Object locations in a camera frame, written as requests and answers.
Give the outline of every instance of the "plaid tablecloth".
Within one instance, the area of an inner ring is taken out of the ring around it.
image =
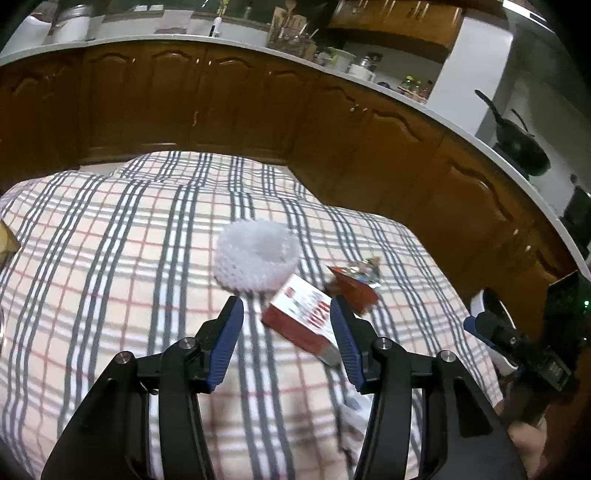
[[[76,406],[117,352],[160,352],[217,316],[216,238],[240,218],[287,225],[298,275],[322,288],[327,265],[380,257],[380,335],[413,352],[457,352],[491,402],[501,395],[483,346],[466,335],[456,292],[417,238],[377,215],[322,205],[284,170],[222,155],[163,152],[111,176],[65,171],[13,187],[0,216],[22,248],[0,272],[6,317],[0,434],[35,476]],[[245,321],[224,382],[200,395],[218,479],[348,477],[336,412],[352,389],[260,322],[269,296],[244,294]],[[417,474],[420,393],[408,476]],[[154,475],[161,476],[156,401]]]

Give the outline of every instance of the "frying pan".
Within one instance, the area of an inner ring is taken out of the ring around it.
[[[524,128],[509,119],[501,117],[492,100],[480,90],[474,90],[491,109],[496,121],[496,139],[503,152],[509,155],[523,170],[532,176],[539,176],[550,168],[550,160],[534,136],[527,131],[525,122],[513,109],[511,111],[519,118]]]

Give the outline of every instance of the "blue gripper pad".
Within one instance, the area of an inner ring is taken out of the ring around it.
[[[470,315],[468,318],[466,318],[466,320],[464,320],[464,330],[474,335],[476,338],[478,338],[481,342],[484,342],[489,347],[493,349],[495,348],[494,343],[492,343],[488,338],[483,337],[480,333],[478,333],[478,330],[476,329],[476,318],[472,315]]]
[[[215,322],[225,322],[222,331],[217,337],[217,342],[212,349],[210,357],[209,374],[207,375],[207,384],[211,391],[213,391],[220,383],[222,383],[232,352],[238,341],[238,335],[242,330],[242,322],[244,320],[244,305],[242,300],[238,297],[230,297],[224,308],[220,312],[219,317]]]
[[[333,298],[330,302],[330,322],[335,333],[336,343],[339,345],[340,356],[343,359],[347,378],[355,386],[355,390],[361,391],[366,383],[363,374],[362,352],[353,338],[353,333],[345,319],[342,306],[339,303],[343,303],[339,301],[339,297]],[[350,313],[355,318],[346,301],[343,307],[348,309],[347,314]]]

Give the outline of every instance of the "red and white box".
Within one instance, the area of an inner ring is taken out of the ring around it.
[[[330,297],[292,275],[271,300],[262,322],[325,364],[340,364],[330,323]]]

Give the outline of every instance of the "cabinet door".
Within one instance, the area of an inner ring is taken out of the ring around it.
[[[451,5],[421,3],[408,35],[451,47],[462,23],[462,9]]]
[[[243,142],[244,155],[261,158],[285,158],[302,118],[313,80],[318,72],[292,61],[270,59],[256,90],[248,114]]]
[[[47,81],[38,66],[2,72],[0,188],[43,175],[49,158]]]
[[[548,286],[574,268],[563,265],[546,244],[539,231],[533,229],[505,263],[490,286],[505,303],[517,328],[531,338],[541,333],[544,304]]]
[[[331,197],[347,208],[392,213],[428,168],[443,131],[401,103],[376,95],[366,98],[355,153],[343,163]]]
[[[146,43],[138,59],[140,150],[181,148],[189,141],[193,99],[205,60],[205,45]]]
[[[352,28],[362,4],[363,0],[341,0],[329,26],[332,28]]]
[[[82,52],[59,55],[48,65],[47,107],[52,121],[46,125],[50,136],[49,155],[53,169],[78,168],[80,145],[80,77]]]
[[[334,203],[325,187],[352,155],[363,118],[362,96],[362,90],[349,82],[322,77],[312,92],[306,117],[300,121],[288,164],[323,202]]]
[[[239,153],[263,65],[254,52],[222,46],[207,49],[193,112],[192,148]]]
[[[423,2],[391,0],[381,17],[377,29],[386,33],[408,35],[411,22],[420,11]]]
[[[107,44],[85,52],[80,119],[88,157],[134,153],[138,142],[138,46]]]
[[[0,189],[73,166],[77,148],[79,54],[49,54],[2,68]]]
[[[486,162],[446,137],[402,203],[403,221],[464,298],[458,287],[469,267],[514,244],[515,230],[533,222]]]
[[[359,30],[376,30],[381,23],[381,17],[384,14],[387,1],[384,0],[365,0],[361,7],[353,16],[351,28]]]

